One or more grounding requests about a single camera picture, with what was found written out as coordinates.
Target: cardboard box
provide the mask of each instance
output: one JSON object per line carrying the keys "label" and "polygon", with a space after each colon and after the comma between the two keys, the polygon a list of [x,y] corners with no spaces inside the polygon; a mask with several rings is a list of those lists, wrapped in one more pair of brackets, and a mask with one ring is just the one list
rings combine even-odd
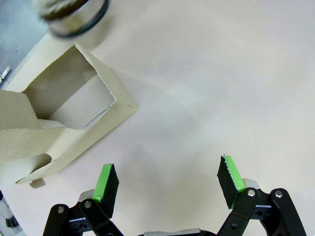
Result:
{"label": "cardboard box", "polygon": [[70,47],[22,93],[0,90],[0,189],[61,171],[136,111],[111,68]]}

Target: gray floor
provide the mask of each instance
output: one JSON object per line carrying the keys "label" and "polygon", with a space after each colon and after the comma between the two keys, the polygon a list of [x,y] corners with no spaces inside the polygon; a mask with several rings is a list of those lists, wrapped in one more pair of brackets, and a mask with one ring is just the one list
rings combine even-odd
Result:
{"label": "gray floor", "polygon": [[0,0],[0,73],[15,70],[46,32],[32,0]]}

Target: white table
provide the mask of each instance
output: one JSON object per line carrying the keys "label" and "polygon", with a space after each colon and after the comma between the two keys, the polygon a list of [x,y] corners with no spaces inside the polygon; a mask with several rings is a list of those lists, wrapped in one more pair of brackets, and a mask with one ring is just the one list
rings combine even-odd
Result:
{"label": "white table", "polygon": [[[73,206],[113,162],[112,220],[125,235],[217,232],[229,213],[216,176],[224,153],[265,192],[287,189],[315,234],[314,11],[311,0],[116,0],[88,34],[47,36],[32,53],[77,41],[140,109],[44,187],[3,191],[26,234],[41,235],[50,208]],[[244,235],[265,232],[251,221]]]}

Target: silver bolt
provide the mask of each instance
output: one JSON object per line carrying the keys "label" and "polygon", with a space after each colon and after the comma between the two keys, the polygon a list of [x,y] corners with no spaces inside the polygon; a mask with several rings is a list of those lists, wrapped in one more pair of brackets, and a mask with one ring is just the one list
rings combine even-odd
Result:
{"label": "silver bolt", "polygon": [[281,198],[281,197],[282,197],[282,192],[277,191],[277,192],[276,192],[276,197],[277,197],[277,198]]}
{"label": "silver bolt", "polygon": [[250,190],[248,190],[247,194],[248,194],[248,196],[253,197],[253,196],[255,196],[255,191],[250,189]]}
{"label": "silver bolt", "polygon": [[84,203],[85,208],[90,208],[92,206],[92,203],[90,201],[87,201]]}
{"label": "silver bolt", "polygon": [[58,207],[58,213],[61,214],[63,212],[64,212],[64,207],[63,206]]}

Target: round container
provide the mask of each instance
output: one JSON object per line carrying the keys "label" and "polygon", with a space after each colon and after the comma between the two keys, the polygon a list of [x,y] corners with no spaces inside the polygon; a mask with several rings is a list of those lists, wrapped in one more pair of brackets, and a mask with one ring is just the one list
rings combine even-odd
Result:
{"label": "round container", "polygon": [[43,17],[50,31],[61,37],[80,35],[95,26],[105,15],[109,0],[88,0],[69,15],[53,20]]}

